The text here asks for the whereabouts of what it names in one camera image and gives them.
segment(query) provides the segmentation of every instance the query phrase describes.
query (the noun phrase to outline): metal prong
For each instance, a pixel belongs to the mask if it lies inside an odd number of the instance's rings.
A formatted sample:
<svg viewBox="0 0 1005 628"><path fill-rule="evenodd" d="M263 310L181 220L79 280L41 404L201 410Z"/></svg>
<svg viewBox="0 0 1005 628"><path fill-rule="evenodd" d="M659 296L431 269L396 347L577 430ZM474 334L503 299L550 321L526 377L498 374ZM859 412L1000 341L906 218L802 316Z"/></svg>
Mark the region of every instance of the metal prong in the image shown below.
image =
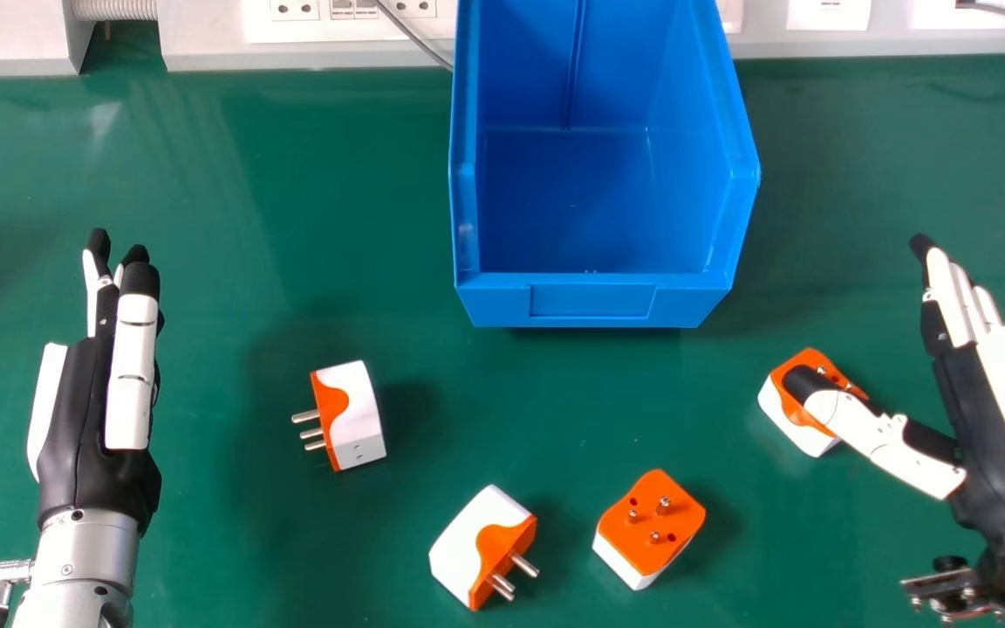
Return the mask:
<svg viewBox="0 0 1005 628"><path fill-rule="evenodd" d="M310 410L307 413L296 413L291 417L291 421L294 424L304 424L304 422L319 419L321 417L320 410Z"/></svg>
<svg viewBox="0 0 1005 628"><path fill-rule="evenodd" d="M534 567L522 554L511 554L511 562L514 563L515 567L523 570L528 577L537 578L539 573L542 573L541 569Z"/></svg>
<svg viewBox="0 0 1005 628"><path fill-rule="evenodd" d="M518 590L518 587L515 587L513 582L499 576L497 573L492 573L491 582L492 584L498 585L499 587L507 589L507 591L511 593L514 593L515 590Z"/></svg>
<svg viewBox="0 0 1005 628"><path fill-rule="evenodd" d="M506 601L508 601L508 603L513 603L514 592L508 592L507 589L504 589L502 585L499 585L498 582L495 582L493 578L491 578L491 587L493 587L494 592L497 593L499 596L502 596L502 598Z"/></svg>

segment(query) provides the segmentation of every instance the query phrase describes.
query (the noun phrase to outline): blue plastic bin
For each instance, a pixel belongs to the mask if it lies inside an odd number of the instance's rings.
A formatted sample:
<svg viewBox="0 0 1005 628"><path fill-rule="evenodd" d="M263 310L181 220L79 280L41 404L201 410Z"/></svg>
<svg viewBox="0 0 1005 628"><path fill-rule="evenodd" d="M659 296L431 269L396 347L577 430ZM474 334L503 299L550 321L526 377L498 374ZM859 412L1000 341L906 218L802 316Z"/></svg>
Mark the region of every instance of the blue plastic bin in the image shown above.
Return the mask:
<svg viewBox="0 0 1005 628"><path fill-rule="evenodd" d="M462 0L450 160L477 327L700 325L761 176L716 0Z"/></svg>

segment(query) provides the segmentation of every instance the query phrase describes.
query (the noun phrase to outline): robotic hand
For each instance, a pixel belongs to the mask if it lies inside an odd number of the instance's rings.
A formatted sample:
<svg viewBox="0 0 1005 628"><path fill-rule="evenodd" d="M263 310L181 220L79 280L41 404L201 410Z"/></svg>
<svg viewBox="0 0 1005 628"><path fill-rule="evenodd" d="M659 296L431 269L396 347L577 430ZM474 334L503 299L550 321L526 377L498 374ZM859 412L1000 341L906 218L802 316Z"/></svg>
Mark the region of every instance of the robotic hand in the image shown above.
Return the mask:
<svg viewBox="0 0 1005 628"><path fill-rule="evenodd" d="M129 628L139 540L161 497L149 452L161 386L155 362L161 281L135 245L109 268L108 232L83 250L87 338L47 345L36 382L27 457L38 481L33 560L0 562L0 628L13 587L29 584L15 628Z"/></svg>
<svg viewBox="0 0 1005 628"><path fill-rule="evenodd" d="M929 603L946 624L1005 616L1005 325L989 291L930 238L910 245L925 267L922 338L955 437L886 413L815 350L775 369L759 405L803 452L817 457L848 442L898 479L947 498L957 524L982 535L975 568L941 557L936 575L902 581L916 609Z"/></svg>

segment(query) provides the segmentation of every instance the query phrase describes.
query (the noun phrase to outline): white flexible conduit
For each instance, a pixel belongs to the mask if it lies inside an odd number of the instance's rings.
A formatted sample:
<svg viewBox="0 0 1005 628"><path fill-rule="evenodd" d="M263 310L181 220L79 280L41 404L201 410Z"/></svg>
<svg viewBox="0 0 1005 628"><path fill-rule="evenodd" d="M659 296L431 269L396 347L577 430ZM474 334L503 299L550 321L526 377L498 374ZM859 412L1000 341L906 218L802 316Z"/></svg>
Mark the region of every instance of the white flexible conduit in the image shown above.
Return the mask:
<svg viewBox="0 0 1005 628"><path fill-rule="evenodd" d="M157 0L72 0L72 12L83 21L157 21Z"/></svg>

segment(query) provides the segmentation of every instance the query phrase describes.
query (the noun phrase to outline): green table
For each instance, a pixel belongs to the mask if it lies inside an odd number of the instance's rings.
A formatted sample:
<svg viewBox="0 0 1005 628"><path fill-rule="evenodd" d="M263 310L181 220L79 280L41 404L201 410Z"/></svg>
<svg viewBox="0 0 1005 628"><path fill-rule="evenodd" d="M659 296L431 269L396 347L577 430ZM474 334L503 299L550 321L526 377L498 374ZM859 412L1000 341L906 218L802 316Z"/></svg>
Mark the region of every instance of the green table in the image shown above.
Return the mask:
<svg viewBox="0 0 1005 628"><path fill-rule="evenodd" d="M1005 56L739 64L765 177L738 285L700 330L475 330L452 289L438 70L169 75L116 29L86 74L0 82L0 559L36 545L25 430L44 342L83 333L79 247L148 243L168 326L148 628L937 625L900 577L975 556L945 504L759 413L815 345L885 406L946 426L918 337L933 234L1005 313ZM290 413L366 359L390 457L343 474ZM654 587L591 552L662 467L710 508ZM542 578L472 616L426 553L494 482L539 515Z"/></svg>

